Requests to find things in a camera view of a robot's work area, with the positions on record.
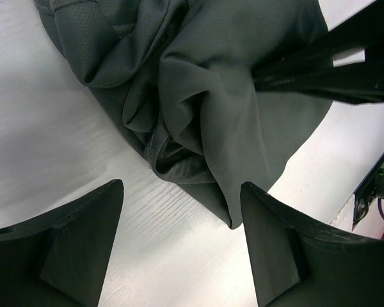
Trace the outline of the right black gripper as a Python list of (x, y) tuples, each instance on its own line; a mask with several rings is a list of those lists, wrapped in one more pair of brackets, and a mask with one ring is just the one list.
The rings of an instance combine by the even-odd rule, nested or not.
[(330, 70), (331, 83), (313, 84), (309, 78), (259, 82), (259, 91), (293, 92), (337, 100), (351, 105), (384, 104), (384, 12), (359, 12), (310, 45), (252, 72), (254, 80), (306, 72), (364, 52), (364, 60)]

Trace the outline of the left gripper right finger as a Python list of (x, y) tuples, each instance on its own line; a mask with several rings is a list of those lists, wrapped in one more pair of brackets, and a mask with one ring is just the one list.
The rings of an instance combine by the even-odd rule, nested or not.
[(240, 199), (259, 306), (384, 306), (384, 240), (322, 223), (251, 182)]

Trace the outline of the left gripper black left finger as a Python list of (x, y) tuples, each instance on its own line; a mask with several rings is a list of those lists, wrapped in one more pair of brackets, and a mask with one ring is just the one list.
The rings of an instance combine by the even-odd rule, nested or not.
[(0, 228), (0, 306), (97, 306), (123, 200), (115, 179)]

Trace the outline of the grey t shirt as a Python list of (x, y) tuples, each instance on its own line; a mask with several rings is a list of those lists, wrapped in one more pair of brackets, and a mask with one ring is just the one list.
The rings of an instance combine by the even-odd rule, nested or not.
[(329, 100), (255, 90), (252, 70), (328, 30), (317, 1), (36, 1), (49, 38), (130, 145), (230, 228)]

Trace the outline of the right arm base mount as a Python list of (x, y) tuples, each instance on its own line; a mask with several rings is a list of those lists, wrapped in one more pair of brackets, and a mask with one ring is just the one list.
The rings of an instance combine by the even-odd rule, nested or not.
[(354, 191), (352, 232), (384, 236), (384, 152)]

